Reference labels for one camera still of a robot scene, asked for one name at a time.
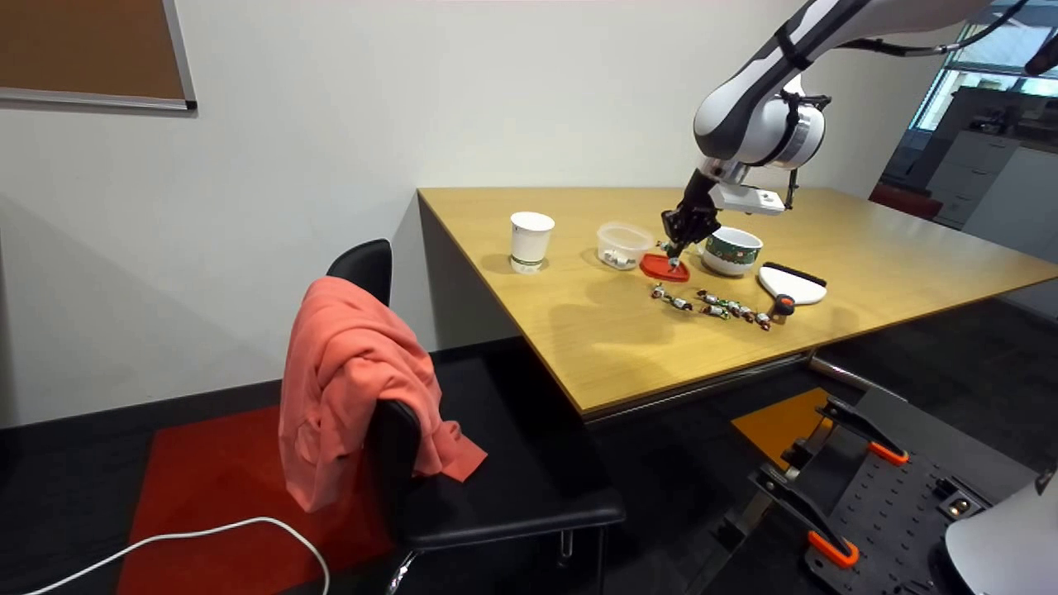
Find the white cable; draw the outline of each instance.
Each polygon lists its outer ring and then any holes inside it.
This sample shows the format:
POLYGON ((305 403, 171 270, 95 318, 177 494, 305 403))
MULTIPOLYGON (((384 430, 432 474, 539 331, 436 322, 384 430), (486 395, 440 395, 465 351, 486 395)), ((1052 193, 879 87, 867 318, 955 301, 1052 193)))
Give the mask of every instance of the white cable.
POLYGON ((236 533, 236 529, 243 529, 243 525, 278 525, 278 529, 283 529, 290 538, 297 538, 297 541, 318 558, 318 565, 322 565, 322 573, 324 573, 324 590, 322 590, 322 591, 324 591, 324 595, 330 591, 330 568, 326 568, 322 549, 313 549, 295 525, 287 525, 287 523, 282 523, 282 520, 273 520, 273 516, 249 516, 249 520, 239 520, 239 523, 227 523, 227 525, 210 525, 210 529, 194 529, 194 533, 158 533, 158 536, 138 538, 138 541, 125 545, 122 554, 113 554, 113 557, 104 557, 104 558, 100 558, 100 561, 93 561, 93 565, 86 565, 86 568, 79 568, 79 573, 52 581, 52 585, 34 590, 34 591, 25 591, 25 595, 57 591, 57 590, 64 590, 64 585, 70 585, 70 581, 76 581, 76 579, 86 579, 86 576, 93 576, 95 568, 113 565, 116 558, 122 558, 122 557, 129 557, 129 554, 136 554, 136 549, 144 549, 144 545, 153 545, 153 541, 207 538, 207 536, 236 533))

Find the red jacket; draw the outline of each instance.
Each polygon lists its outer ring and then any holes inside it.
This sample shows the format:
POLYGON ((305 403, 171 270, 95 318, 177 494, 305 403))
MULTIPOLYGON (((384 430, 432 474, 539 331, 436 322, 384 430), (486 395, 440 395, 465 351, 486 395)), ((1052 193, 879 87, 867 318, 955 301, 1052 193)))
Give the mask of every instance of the red jacket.
POLYGON ((290 331, 278 419, 287 494, 300 508, 340 497, 381 396, 415 411, 421 477, 464 482, 486 459, 457 423, 440 419, 432 360, 413 331, 356 284, 318 278, 290 331))

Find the black chair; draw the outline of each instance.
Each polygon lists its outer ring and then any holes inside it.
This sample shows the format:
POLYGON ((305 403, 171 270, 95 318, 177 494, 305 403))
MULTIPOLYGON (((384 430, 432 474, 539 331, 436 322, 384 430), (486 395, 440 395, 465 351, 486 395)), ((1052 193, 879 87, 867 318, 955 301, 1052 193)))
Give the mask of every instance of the black chair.
MULTIPOLYGON (((340 256, 330 276, 388 298, 390 245, 366 242, 340 256)), ((458 419, 489 459, 464 486, 443 477, 413 479, 415 412, 393 400, 378 403, 366 459, 400 545, 388 591, 400 591, 423 557, 544 536, 557 545, 557 565, 586 561, 574 558, 574 541, 589 538, 602 591, 605 529, 619 525, 625 508, 593 436, 535 355, 521 341, 457 351, 436 358, 436 377, 445 392, 443 416, 458 419)))

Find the wooden tabletop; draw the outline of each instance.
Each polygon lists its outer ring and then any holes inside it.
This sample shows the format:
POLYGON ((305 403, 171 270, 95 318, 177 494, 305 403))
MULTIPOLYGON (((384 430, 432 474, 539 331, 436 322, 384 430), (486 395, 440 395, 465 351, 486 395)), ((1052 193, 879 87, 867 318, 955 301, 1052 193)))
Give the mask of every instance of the wooden tabletop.
MULTIPOLYGON (((992 242, 840 193, 799 188, 788 214, 721 214, 724 224, 765 239, 761 260, 825 278, 825 301, 761 331, 674 313, 650 301, 653 282, 641 270, 599 265, 599 224, 625 221, 660 242, 658 214, 681 198, 679 188, 423 188, 421 198, 586 416, 1058 278, 1054 265, 992 242), (510 268, 510 212, 518 208, 556 220, 539 276, 510 268)), ((771 307, 754 276, 716 278, 700 268, 697 248, 689 248, 685 260, 690 282, 667 284, 671 292, 771 307)))

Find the red carpet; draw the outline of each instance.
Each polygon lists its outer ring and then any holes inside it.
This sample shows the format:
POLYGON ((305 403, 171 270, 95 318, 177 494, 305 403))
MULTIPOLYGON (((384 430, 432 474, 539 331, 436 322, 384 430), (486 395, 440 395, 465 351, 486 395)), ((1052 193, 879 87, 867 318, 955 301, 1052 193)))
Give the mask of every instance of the red carpet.
MULTIPOLYGON (((369 497, 369 474, 349 479, 356 489, 346 502, 305 516, 283 494, 273 426, 278 411, 268 407, 163 430, 129 541, 273 516, 324 554, 330 576, 388 557, 390 538, 369 497)), ((283 591, 318 579, 318 561, 287 533, 249 525, 132 554, 122 561, 118 591, 283 591)))

